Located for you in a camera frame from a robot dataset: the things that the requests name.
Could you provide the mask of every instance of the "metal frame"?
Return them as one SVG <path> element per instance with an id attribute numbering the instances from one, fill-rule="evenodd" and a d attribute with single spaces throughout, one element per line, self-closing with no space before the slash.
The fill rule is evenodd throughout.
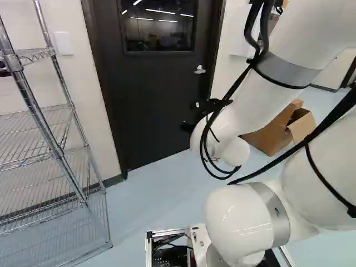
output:
<path id="1" fill-rule="evenodd" d="M 87 215 L 91 218 L 91 220 L 93 221 L 93 225 L 95 226 L 95 228 L 98 230 L 98 232 L 100 233 L 100 236 L 103 237 L 103 239 L 105 240 L 105 244 L 103 244 L 101 247 L 102 248 L 110 248 L 112 247 L 112 242 L 111 242 L 111 238 L 110 238 L 110 230 L 108 227 L 108 217 L 107 217 L 107 205 L 106 205 L 106 196 L 105 196 L 105 187 L 103 185 L 100 173 L 98 171 L 98 167 L 95 163 L 95 160 L 93 158 L 91 149 L 89 147 L 88 141 L 86 139 L 86 136 L 84 134 L 83 128 L 79 122 L 79 118 L 77 115 L 77 112 L 75 110 L 75 106 L 72 102 L 70 93 L 68 91 L 68 87 L 66 85 L 66 81 L 65 78 L 62 74 L 61 68 L 59 66 L 58 60 L 57 60 L 57 56 L 55 54 L 55 51 L 53 49 L 53 45 L 50 39 L 50 35 L 48 33 L 48 29 L 46 26 L 46 23 L 44 21 L 44 16 L 42 13 L 42 9 L 41 9 L 41 5 L 39 3 L 39 0 L 33 0 L 33 4 L 37 13 L 37 17 L 39 20 L 39 24 L 41 26 L 41 30 L 43 33 L 43 37 L 44 40 L 46 42 L 46 48 L 45 49 L 35 49 L 35 50 L 25 50 L 22 51 L 24 53 L 21 53 L 21 51 L 19 51 L 19 54 L 16 54 L 14 48 L 12 47 L 11 41 L 9 39 L 8 33 L 6 31 L 6 28 L 4 26 L 4 23 L 2 21 L 2 18 L 0 16 L 0 50 L 2 51 L 2 55 L 1 56 L 1 60 L 5 62 L 6 65 L 6 70 L 8 72 L 11 73 L 11 75 L 13 76 L 17 87 L 26 103 L 26 106 L 29 110 L 29 114 L 28 112 L 25 112 L 27 114 L 27 116 L 32 116 L 33 121 L 35 122 L 35 125 L 37 126 L 36 130 L 42 135 L 43 141 L 42 143 L 46 144 L 46 148 L 45 148 L 45 152 L 40 153 L 40 157 L 38 157 L 38 155 L 35 155 L 35 161 L 33 161 L 33 156 L 31 155 L 30 157 L 27 157 L 25 155 L 24 159 L 21 159 L 21 162 L 18 162 L 18 159 L 20 157 L 20 155 L 23 155 L 24 152 L 27 152 L 27 150 L 29 149 L 28 147 L 25 149 L 25 145 L 23 145 L 22 148 L 16 148 L 15 151 L 20 151 L 19 155 L 17 156 L 17 158 L 15 159 L 15 166 L 12 166 L 11 169 L 15 169 L 18 167 L 22 167 L 22 166 L 31 166 L 31 164 L 33 162 L 38 162 L 41 160 L 48 160 L 48 158 L 51 158 L 50 156 L 52 156 L 52 159 L 58 164 L 58 166 L 60 167 L 60 169 L 63 172 L 63 177 L 66 178 L 67 182 L 70 184 L 70 188 L 75 196 L 73 201 L 78 201 L 79 205 L 78 207 L 82 207 L 85 210 L 87 210 Z M 53 66 L 56 70 L 57 76 L 60 80 L 61 83 L 61 87 L 62 87 L 62 91 L 63 94 L 66 98 L 67 101 L 67 107 L 70 107 L 70 113 L 71 116 L 68 120 L 66 128 L 65 128 L 65 133 L 64 133 L 64 143 L 66 140 L 66 135 L 68 134 L 68 129 L 69 129 L 69 124 L 70 124 L 70 120 L 71 118 L 73 118 L 75 125 L 78 129 L 78 132 L 80 134 L 82 143 L 83 143 L 83 147 L 85 150 L 85 153 L 87 155 L 87 180 L 83 180 L 82 182 L 78 179 L 79 177 L 76 176 L 76 174 L 73 172 L 72 166 L 71 164 L 68 162 L 68 157 L 64 151 L 64 145 L 63 145 L 63 139 L 60 140 L 60 142 L 58 142 L 58 137 L 56 138 L 56 134 L 53 133 L 51 127 L 48 124 L 48 121 L 45 117 L 45 115 L 43 114 L 41 108 L 39 107 L 36 98 L 27 82 L 27 79 L 23 73 L 23 66 L 27 65 L 29 63 L 32 63 L 36 60 L 40 60 L 41 58 L 44 57 L 50 57 L 53 63 Z M 15 132 L 11 132 L 9 137 L 12 137 L 14 135 L 14 133 L 19 133 L 24 131 L 23 129 L 19 130 L 19 131 L 15 131 Z M 98 217 L 98 214 L 96 214 L 97 210 L 95 210 L 95 207 L 93 208 L 90 201 L 89 201 L 89 196 L 90 196 L 90 170 L 93 170 L 94 174 L 93 176 L 96 177 L 97 183 L 98 183 L 98 191 L 101 192 L 101 194 L 103 194 L 103 198 L 104 201 L 103 203 L 100 205 L 100 208 L 104 208 L 103 212 L 101 212 L 103 214 L 103 224 L 105 224 L 107 227 L 104 227 L 102 222 L 100 222 L 100 218 Z M 69 203 L 71 203 L 73 199 L 73 196 L 71 195 L 71 197 L 66 196 L 65 200 L 69 201 Z M 48 200 L 48 201 L 53 201 L 56 204 L 56 207 L 60 207 L 60 209 L 64 209 L 63 208 L 63 203 L 56 202 L 56 200 Z M 56 216 L 61 216 L 63 214 L 68 214 L 69 212 L 73 212 L 73 210 L 75 209 L 68 209 L 65 210 L 62 213 L 57 214 Z M 46 220 L 47 218 L 40 218 L 38 219 L 36 218 L 35 221 L 32 221 L 30 224 L 25 224 L 25 225 L 21 225 L 15 227 L 14 229 L 11 229 L 11 231 L 6 231 L 7 233 L 12 233 L 17 229 L 22 230 L 23 228 L 27 228 L 30 227 L 32 225 L 36 225 L 39 224 L 41 221 Z M 18 225 L 19 224 L 19 219 L 15 219 L 12 220 L 10 222 L 10 224 L 15 224 Z M 11 227 L 7 225 L 8 223 L 5 223 L 5 229 Z M 88 258 L 90 255 L 88 254 L 87 251 L 85 251 L 84 256 L 86 258 Z M 67 263 L 72 263 L 73 261 L 78 261 L 78 255 L 76 255 L 76 257 L 73 260 L 69 260 L 67 261 Z"/>
<path id="2" fill-rule="evenodd" d="M 183 236 L 191 239 L 189 227 L 147 231 L 145 240 L 146 267 L 152 267 L 152 252 L 154 249 L 152 245 L 155 241 L 165 240 L 166 243 L 170 243 Z"/>
<path id="3" fill-rule="evenodd" d="M 191 239 L 190 227 L 147 231 L 145 239 L 146 267 L 152 267 L 152 253 L 154 249 L 154 242 L 165 240 L 165 243 L 170 243 L 183 236 L 187 237 L 188 239 Z M 296 267 L 295 262 L 289 255 L 285 246 L 279 246 L 278 250 L 280 251 L 288 267 Z"/>

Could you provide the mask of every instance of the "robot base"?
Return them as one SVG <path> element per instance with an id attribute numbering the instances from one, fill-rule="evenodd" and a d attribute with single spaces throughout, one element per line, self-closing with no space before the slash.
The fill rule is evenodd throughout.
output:
<path id="1" fill-rule="evenodd" d="M 184 246 L 177 246 L 172 250 L 164 245 L 175 240 L 177 240 L 177 244 L 183 244 L 179 242 L 180 239 L 187 247 L 193 248 L 193 251 Z M 285 250 L 280 248 L 280 251 L 287 266 L 294 266 L 288 260 Z M 230 267 L 211 245 L 205 224 L 196 224 L 190 228 L 148 231 L 146 233 L 146 267 L 177 266 L 177 258 L 183 259 L 180 260 L 180 267 Z M 280 267 L 272 250 L 267 250 L 264 257 L 262 253 L 259 261 L 261 259 L 262 262 L 258 267 Z"/>

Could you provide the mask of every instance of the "door frame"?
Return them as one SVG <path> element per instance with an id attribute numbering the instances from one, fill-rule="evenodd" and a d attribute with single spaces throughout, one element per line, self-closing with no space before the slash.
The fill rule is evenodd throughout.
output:
<path id="1" fill-rule="evenodd" d="M 115 40 L 114 38 L 111 40 L 102 40 L 98 38 L 97 34 L 97 26 L 96 26 L 96 16 L 95 16 L 95 11 L 93 7 L 93 2 L 98 1 L 98 0 L 81 0 L 82 3 L 82 9 L 83 9 L 83 14 L 84 14 L 84 20 L 87 28 L 87 33 L 89 37 L 89 42 L 91 45 L 91 50 L 93 54 L 93 59 L 95 62 L 95 67 L 98 75 L 98 79 L 100 82 L 100 87 L 101 87 L 101 92 L 104 98 L 104 103 L 105 103 L 105 108 L 108 116 L 108 120 L 110 123 L 110 128 L 112 132 L 112 137 L 113 141 L 115 144 L 116 148 L 116 153 L 117 157 L 120 163 L 120 169 L 122 172 L 122 177 L 124 179 L 127 179 L 128 177 L 128 168 L 127 168 L 127 162 L 125 160 L 125 152 L 123 149 L 123 140 L 120 136 L 120 131 L 123 130 L 123 127 L 120 125 L 119 120 L 120 118 L 115 116 L 114 108 L 115 104 L 112 102 L 112 97 L 111 97 L 111 90 L 108 84 L 107 80 L 107 75 L 106 75 L 106 64 L 103 61 L 102 58 L 102 52 L 100 51 L 100 47 L 103 44 L 103 42 L 111 42 L 114 44 Z M 118 34 L 122 36 L 122 26 L 120 23 L 120 10 L 119 10 L 119 5 L 117 1 L 119 0 L 113 0 L 116 3 L 116 9 L 115 12 L 117 12 L 117 18 L 118 18 L 118 23 L 119 27 L 118 29 Z M 209 44 L 210 46 L 207 48 L 207 53 L 206 53 L 206 73 L 204 76 L 206 77 L 204 79 L 204 82 L 201 84 L 201 88 L 199 89 L 200 95 L 202 97 L 208 99 L 211 95 L 211 88 L 212 88 L 212 82 L 214 79 L 214 73 L 215 73 L 215 65 L 216 65 L 216 59 L 217 59 L 217 52 L 219 49 L 219 43 L 220 43 L 220 35 L 221 35 L 221 28 L 223 26 L 223 19 L 224 19 L 224 12 L 225 12 L 225 5 L 226 5 L 226 0 L 214 0 L 213 1 L 213 6 L 212 6 L 212 14 L 211 14 L 211 20 L 210 20 L 210 28 L 211 31 L 208 39 L 210 40 Z M 125 53 L 125 56 L 130 55 L 129 52 L 123 51 Z M 184 53 L 185 55 L 187 53 L 191 52 L 164 52 L 163 55 L 166 54 L 175 54 L 175 55 L 181 55 Z"/>

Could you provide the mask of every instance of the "baseboard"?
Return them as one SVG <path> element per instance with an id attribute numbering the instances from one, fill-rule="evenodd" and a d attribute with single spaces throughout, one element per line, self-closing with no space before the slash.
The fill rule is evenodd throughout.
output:
<path id="1" fill-rule="evenodd" d="M 332 92 L 332 93 L 336 93 L 337 91 L 339 91 L 339 89 L 332 89 L 332 88 L 321 86 L 321 85 L 314 85 L 312 83 L 310 84 L 310 86 L 317 88 L 317 89 L 322 89 L 322 90 L 325 90 L 328 92 Z"/>
<path id="2" fill-rule="evenodd" d="M 125 179 L 123 178 L 123 176 L 121 174 L 115 175 L 109 179 L 103 180 L 103 184 L 106 188 L 116 185 L 119 182 L 123 182 Z"/>

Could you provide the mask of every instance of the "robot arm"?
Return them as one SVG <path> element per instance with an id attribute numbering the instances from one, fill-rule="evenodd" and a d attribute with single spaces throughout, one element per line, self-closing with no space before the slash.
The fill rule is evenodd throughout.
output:
<path id="1" fill-rule="evenodd" d="M 281 85 L 251 70 L 233 103 L 211 126 L 217 138 L 211 132 L 207 136 L 210 156 L 218 156 L 231 166 L 240 166 L 248 159 L 249 145 L 238 136 L 267 125 L 303 91 L 282 84 L 300 88 L 310 84 L 341 51 L 355 47 L 355 7 L 352 0 L 289 2 L 271 34 L 269 52 L 256 68 Z M 205 125 L 204 118 L 191 136 L 190 149 L 197 154 Z"/>
<path id="2" fill-rule="evenodd" d="M 353 0 L 289 2 L 272 32 L 269 52 L 211 125 L 211 156 L 231 166 L 248 159 L 249 145 L 237 136 L 268 124 L 335 56 L 356 46 L 354 10 Z M 192 134 L 190 147 L 195 152 L 205 124 L 201 120 Z M 312 141 L 310 153 L 332 187 L 356 205 L 354 125 L 356 109 Z M 214 191 L 206 202 L 205 219 L 212 246 L 229 266 L 256 265 L 262 251 L 306 239 L 318 228 L 356 229 L 356 219 L 320 182 L 304 150 L 290 158 L 281 180 Z"/>

